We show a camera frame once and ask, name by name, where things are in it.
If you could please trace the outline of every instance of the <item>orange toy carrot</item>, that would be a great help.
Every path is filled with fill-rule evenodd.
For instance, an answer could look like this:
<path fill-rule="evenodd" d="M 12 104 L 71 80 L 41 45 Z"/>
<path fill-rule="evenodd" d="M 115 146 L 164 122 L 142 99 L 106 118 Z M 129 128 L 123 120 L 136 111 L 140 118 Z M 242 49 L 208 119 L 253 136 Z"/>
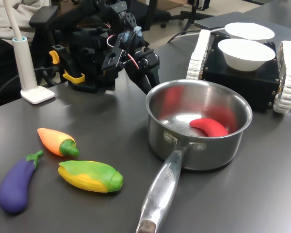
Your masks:
<path fill-rule="evenodd" d="M 78 156 L 79 151 L 76 148 L 75 140 L 62 132 L 45 128 L 38 129 L 38 134 L 42 143 L 54 154 L 60 156 Z"/>

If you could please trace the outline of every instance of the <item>white bowl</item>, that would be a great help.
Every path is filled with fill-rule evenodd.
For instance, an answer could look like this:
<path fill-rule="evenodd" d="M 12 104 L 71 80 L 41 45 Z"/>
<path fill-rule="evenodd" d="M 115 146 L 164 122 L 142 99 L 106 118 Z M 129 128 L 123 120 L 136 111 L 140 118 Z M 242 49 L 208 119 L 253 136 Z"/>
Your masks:
<path fill-rule="evenodd" d="M 233 69 L 253 71 L 275 57 L 270 47 L 253 40 L 225 39 L 219 42 L 226 63 Z"/>
<path fill-rule="evenodd" d="M 275 36 L 271 29 L 256 23 L 230 23 L 224 29 L 231 38 L 254 40 L 262 44 Z"/>

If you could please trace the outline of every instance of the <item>person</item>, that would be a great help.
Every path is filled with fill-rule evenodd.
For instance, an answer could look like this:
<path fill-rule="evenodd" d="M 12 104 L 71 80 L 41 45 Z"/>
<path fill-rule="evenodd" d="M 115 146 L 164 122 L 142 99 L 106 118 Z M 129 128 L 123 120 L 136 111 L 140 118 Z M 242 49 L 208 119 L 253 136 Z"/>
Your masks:
<path fill-rule="evenodd" d="M 198 7 L 198 11 L 204 11 L 209 8 L 210 0 L 205 0 L 204 5 L 202 7 Z"/>
<path fill-rule="evenodd" d="M 12 4 L 14 16 L 20 28 L 22 36 L 32 42 L 34 28 L 29 25 L 30 18 L 41 7 L 48 6 L 49 0 L 9 0 Z M 0 0 L 0 88 L 18 74 L 12 39 L 14 33 L 4 8 L 3 0 Z M 20 98 L 20 81 L 11 82 L 2 93 L 5 102 Z"/>

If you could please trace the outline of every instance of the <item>pot rim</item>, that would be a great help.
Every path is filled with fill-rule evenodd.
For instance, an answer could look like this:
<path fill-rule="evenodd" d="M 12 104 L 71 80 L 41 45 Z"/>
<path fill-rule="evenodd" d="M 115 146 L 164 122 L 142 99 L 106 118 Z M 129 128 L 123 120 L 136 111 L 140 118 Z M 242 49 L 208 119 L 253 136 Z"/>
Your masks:
<path fill-rule="evenodd" d="M 209 83 L 210 83 L 213 86 L 216 86 L 218 88 L 224 89 L 224 90 L 230 92 L 231 94 L 234 94 L 234 96 L 236 98 L 238 98 L 240 101 L 242 101 L 244 103 L 244 106 L 246 106 L 246 110 L 248 112 L 247 122 L 239 130 L 237 130 L 237 131 L 235 131 L 235 132 L 233 132 L 231 134 L 228 134 L 226 136 L 221 136 L 221 137 L 202 137 L 202 136 L 197 137 L 197 136 L 193 136 L 193 135 L 190 135 L 190 134 L 179 133 L 179 132 L 177 132 L 177 131 L 175 131 L 175 130 L 169 128 L 169 127 L 167 127 L 166 125 L 164 125 L 163 123 L 161 123 L 159 120 L 157 120 L 156 117 L 153 116 L 153 114 L 152 114 L 152 112 L 150 110 L 149 103 L 150 103 L 150 100 L 151 100 L 152 96 L 156 92 L 158 92 L 164 86 L 171 85 L 171 84 L 175 84 L 175 83 L 199 83 L 199 84 L 202 84 L 202 85 L 209 85 Z M 159 123 L 161 126 L 163 126 L 165 129 L 168 129 L 169 131 L 171 131 L 173 133 L 176 133 L 176 134 L 179 134 L 179 135 L 182 135 L 182 136 L 186 136 L 186 137 L 191 137 L 191 138 L 218 139 L 218 138 L 232 137 L 232 136 L 234 136 L 236 134 L 239 134 L 242 131 L 244 131 L 250 125 L 251 120 L 252 120 L 252 109 L 251 109 L 250 105 L 248 104 L 248 102 L 240 94 L 238 94 L 236 91 L 233 91 L 232 89 L 227 88 L 226 86 L 222 86 L 222 85 L 217 84 L 217 83 L 212 83 L 212 82 L 202 81 L 202 80 L 179 79 L 179 80 L 172 80 L 172 81 L 168 81 L 168 82 L 161 83 L 161 84 L 157 85 L 156 87 L 152 88 L 152 90 L 149 91 L 149 93 L 147 94 L 146 99 L 145 99 L 145 106 L 146 106 L 146 109 L 147 109 L 147 112 L 149 113 L 149 115 L 157 123 Z"/>

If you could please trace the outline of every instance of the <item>yellow clip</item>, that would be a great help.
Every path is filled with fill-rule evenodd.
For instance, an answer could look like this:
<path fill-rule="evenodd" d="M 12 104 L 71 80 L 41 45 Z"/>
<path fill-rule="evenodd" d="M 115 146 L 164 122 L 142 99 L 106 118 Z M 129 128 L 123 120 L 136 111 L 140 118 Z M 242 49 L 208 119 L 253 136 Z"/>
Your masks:
<path fill-rule="evenodd" d="M 78 84 L 78 83 L 82 83 L 85 81 L 85 75 L 81 73 L 81 77 L 79 78 L 73 78 L 72 76 L 70 76 L 67 71 L 65 70 L 65 73 L 63 74 L 63 77 L 69 81 L 71 81 L 72 83 Z"/>
<path fill-rule="evenodd" d="M 57 65 L 59 63 L 59 56 L 58 53 L 55 50 L 52 50 L 49 52 L 49 54 L 52 56 L 53 58 L 53 64 Z"/>

